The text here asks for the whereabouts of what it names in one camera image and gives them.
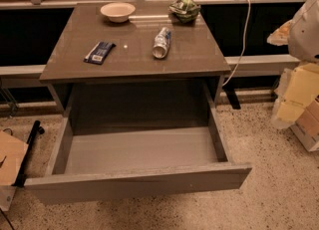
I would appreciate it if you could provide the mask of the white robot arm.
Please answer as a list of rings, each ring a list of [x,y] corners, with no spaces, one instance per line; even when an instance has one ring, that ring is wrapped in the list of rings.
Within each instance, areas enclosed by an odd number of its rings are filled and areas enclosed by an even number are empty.
[[[289,54],[300,60],[319,62],[319,0],[306,0],[293,18],[267,38],[274,46],[288,46]]]

